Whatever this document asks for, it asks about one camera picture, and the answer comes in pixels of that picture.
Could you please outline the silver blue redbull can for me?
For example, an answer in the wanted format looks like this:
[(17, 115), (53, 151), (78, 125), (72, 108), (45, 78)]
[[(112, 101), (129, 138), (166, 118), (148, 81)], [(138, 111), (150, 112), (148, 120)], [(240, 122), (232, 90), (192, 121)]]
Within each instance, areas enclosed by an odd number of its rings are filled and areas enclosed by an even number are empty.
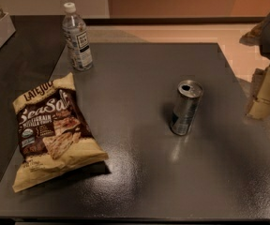
[(170, 123), (173, 133), (179, 136), (189, 134), (202, 96), (203, 87), (198, 82), (184, 80), (178, 84), (177, 99)]

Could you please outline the brown sea salt chip bag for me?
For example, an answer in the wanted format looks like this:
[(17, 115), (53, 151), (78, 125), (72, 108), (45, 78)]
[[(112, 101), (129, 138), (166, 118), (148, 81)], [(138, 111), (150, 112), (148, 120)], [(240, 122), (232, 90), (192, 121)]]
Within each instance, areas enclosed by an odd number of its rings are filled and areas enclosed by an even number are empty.
[(45, 82), (13, 101), (23, 162), (13, 190), (26, 190), (108, 158), (77, 104), (71, 73)]

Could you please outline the clear plastic water bottle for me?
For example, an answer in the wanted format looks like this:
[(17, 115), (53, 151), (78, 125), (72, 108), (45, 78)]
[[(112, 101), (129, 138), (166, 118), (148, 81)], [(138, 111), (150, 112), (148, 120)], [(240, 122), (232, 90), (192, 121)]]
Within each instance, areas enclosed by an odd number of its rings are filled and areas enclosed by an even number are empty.
[(86, 24), (77, 13), (74, 3), (65, 3), (64, 11), (66, 12), (66, 16), (62, 21), (62, 29), (71, 64), (76, 70), (86, 71), (93, 66)]

